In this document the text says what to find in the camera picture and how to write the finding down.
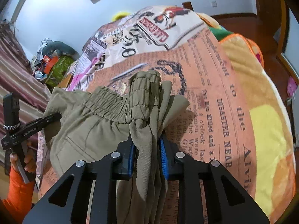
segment person's hand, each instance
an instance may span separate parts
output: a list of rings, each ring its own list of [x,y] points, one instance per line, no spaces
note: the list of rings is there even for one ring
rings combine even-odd
[[[27,146],[31,146],[31,141],[27,141]],[[36,163],[35,160],[33,158],[34,156],[34,152],[32,149],[29,149],[27,152],[27,155],[24,158],[24,162],[26,163],[25,166],[25,171],[29,172],[29,173],[35,173],[36,171]],[[11,165],[13,166],[13,169],[19,173],[20,171],[18,170],[18,166],[17,166],[17,159],[18,159],[18,155],[15,153],[11,153],[9,156]]]

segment khaki pants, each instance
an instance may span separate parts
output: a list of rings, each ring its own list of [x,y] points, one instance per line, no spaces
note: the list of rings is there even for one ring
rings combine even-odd
[[[77,160],[100,160],[131,133],[139,155],[132,179],[118,186],[118,224],[160,222],[167,182],[159,170],[157,139],[189,105],[183,96],[170,95],[170,81],[160,82],[157,71],[137,72],[124,97],[106,87],[92,94],[55,88],[44,114],[62,114],[44,131],[59,176]]]

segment electrical outlet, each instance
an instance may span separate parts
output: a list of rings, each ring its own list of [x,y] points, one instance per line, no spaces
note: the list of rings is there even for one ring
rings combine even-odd
[[[217,7],[217,2],[216,1],[212,1],[211,4],[212,4],[212,7]]]

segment silver screw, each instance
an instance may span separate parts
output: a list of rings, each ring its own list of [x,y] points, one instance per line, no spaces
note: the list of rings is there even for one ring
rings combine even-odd
[[[83,160],[76,161],[77,167],[82,167],[82,166],[84,166],[84,164],[85,164],[85,162]]]
[[[119,153],[119,152],[112,152],[111,153],[111,157],[112,158],[117,158],[117,157],[119,157],[121,154]]]
[[[217,160],[213,160],[211,162],[211,164],[212,164],[213,167],[219,167],[220,166],[220,162],[218,162]]]
[[[178,158],[183,158],[183,157],[185,156],[185,153],[183,153],[183,152],[177,152],[175,155],[176,155]]]

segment yellow patch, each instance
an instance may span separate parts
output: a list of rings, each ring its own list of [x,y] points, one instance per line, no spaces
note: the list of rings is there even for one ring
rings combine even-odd
[[[273,178],[279,161],[285,158],[286,140],[279,115],[270,105],[250,110],[257,154],[257,182],[255,201],[270,216],[273,211]]]

